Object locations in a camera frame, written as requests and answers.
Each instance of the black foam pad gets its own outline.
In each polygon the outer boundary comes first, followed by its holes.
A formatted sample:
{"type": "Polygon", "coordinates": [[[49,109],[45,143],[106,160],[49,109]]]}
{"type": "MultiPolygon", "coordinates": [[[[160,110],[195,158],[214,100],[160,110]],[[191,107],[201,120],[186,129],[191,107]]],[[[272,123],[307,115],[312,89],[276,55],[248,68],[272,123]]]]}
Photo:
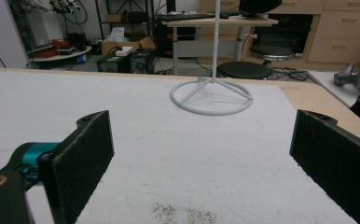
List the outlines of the black foam pad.
{"type": "Polygon", "coordinates": [[[350,217],[360,223],[360,138],[298,111],[290,155],[350,217]]]}
{"type": "Polygon", "coordinates": [[[75,223],[114,156],[108,111],[78,128],[37,160],[55,223],[75,223]]]}

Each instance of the white tripod base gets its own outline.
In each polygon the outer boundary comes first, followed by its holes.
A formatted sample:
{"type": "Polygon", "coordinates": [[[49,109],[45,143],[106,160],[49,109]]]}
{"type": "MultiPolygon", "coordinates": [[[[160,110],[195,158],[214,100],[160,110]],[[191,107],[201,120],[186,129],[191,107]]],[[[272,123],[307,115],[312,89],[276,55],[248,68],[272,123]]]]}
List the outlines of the white tripod base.
{"type": "Polygon", "coordinates": [[[172,101],[178,105],[179,107],[192,112],[192,113],[196,113],[196,114],[202,114],[202,115],[212,115],[212,116],[222,116],[222,115],[230,115],[230,114],[235,114],[238,112],[243,111],[244,109],[246,109],[247,107],[249,107],[251,105],[251,103],[253,102],[253,96],[252,93],[247,90],[245,87],[236,84],[236,83],[232,83],[232,82],[228,82],[228,81],[221,81],[216,79],[215,77],[212,77],[210,79],[206,79],[206,78],[198,78],[198,80],[193,80],[193,81],[188,81],[188,82],[184,82],[184,83],[180,83],[176,86],[173,87],[172,91],[171,91],[171,98],[172,101]],[[200,86],[198,88],[196,88],[194,91],[192,91],[189,95],[187,95],[186,97],[184,97],[181,101],[178,101],[174,94],[175,92],[182,86],[185,86],[187,84],[191,84],[191,83],[201,83],[200,86]],[[242,104],[241,106],[239,106],[238,108],[235,109],[230,109],[230,110],[224,110],[224,111],[208,111],[208,110],[200,110],[197,108],[192,108],[191,106],[187,106],[186,105],[186,101],[191,98],[193,95],[195,95],[198,91],[200,91],[203,87],[205,87],[207,84],[219,84],[231,91],[234,91],[238,94],[240,94],[240,96],[244,97],[244,104],[242,104]]]}

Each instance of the computer monitor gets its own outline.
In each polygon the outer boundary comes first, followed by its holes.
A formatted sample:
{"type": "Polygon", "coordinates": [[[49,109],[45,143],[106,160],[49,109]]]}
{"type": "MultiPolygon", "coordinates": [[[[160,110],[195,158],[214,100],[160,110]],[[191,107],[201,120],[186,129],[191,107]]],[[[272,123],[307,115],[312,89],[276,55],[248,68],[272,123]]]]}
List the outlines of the computer monitor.
{"type": "Polygon", "coordinates": [[[271,11],[282,4],[282,0],[241,0],[239,10],[245,17],[271,11]]]}

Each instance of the floor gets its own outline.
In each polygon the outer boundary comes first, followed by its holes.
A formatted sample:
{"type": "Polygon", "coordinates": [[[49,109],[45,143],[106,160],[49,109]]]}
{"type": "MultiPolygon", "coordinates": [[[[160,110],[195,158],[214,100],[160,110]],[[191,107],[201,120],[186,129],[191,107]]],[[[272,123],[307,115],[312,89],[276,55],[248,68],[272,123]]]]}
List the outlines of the floor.
{"type": "MultiPolygon", "coordinates": [[[[35,66],[40,69],[49,70],[68,70],[80,72],[98,72],[96,62],[101,58],[101,55],[87,55],[85,63],[77,63],[75,58],[35,63],[35,66]]],[[[163,76],[173,75],[173,59],[172,58],[158,58],[154,66],[155,74],[163,76]]],[[[179,59],[178,74],[180,76],[190,77],[210,77],[212,75],[212,66],[199,64],[196,58],[179,59]]],[[[295,69],[281,69],[274,68],[274,75],[271,77],[273,80],[281,81],[307,81],[315,83],[306,71],[299,71],[295,69]]]]}

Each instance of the white stand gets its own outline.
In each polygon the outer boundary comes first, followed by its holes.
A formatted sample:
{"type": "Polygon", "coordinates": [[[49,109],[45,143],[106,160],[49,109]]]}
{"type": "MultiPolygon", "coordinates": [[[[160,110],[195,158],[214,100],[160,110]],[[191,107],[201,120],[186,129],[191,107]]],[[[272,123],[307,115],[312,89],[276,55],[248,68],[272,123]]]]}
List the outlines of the white stand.
{"type": "Polygon", "coordinates": [[[216,74],[217,74],[217,50],[218,50],[219,18],[220,18],[220,0],[216,0],[215,1],[215,44],[214,44],[214,53],[213,53],[213,73],[212,73],[212,77],[210,79],[198,78],[198,80],[195,80],[195,81],[189,81],[189,82],[185,82],[185,83],[180,83],[179,85],[176,85],[175,87],[173,87],[173,89],[171,91],[172,101],[176,105],[178,105],[179,107],[181,107],[181,108],[183,108],[183,109],[185,109],[187,111],[190,111],[190,112],[193,112],[193,113],[196,113],[196,114],[213,115],[213,116],[235,114],[235,113],[243,111],[244,109],[249,107],[250,104],[253,102],[253,96],[252,96],[251,92],[248,91],[245,87],[243,87],[243,86],[241,86],[239,84],[232,83],[232,82],[221,81],[221,80],[218,80],[216,78],[217,77],[216,74]],[[182,99],[179,102],[174,97],[175,92],[180,87],[185,86],[187,84],[191,84],[191,83],[201,83],[201,84],[197,89],[192,91],[189,95],[187,95],[184,99],[182,99]],[[245,104],[240,106],[237,109],[232,109],[232,110],[228,110],[228,111],[205,111],[205,110],[199,110],[199,109],[192,108],[190,106],[185,105],[186,101],[189,98],[191,98],[193,95],[195,95],[198,91],[200,91],[203,87],[205,87],[209,83],[210,84],[215,84],[215,83],[220,84],[221,86],[240,94],[241,96],[243,96],[245,98],[245,104]]]}

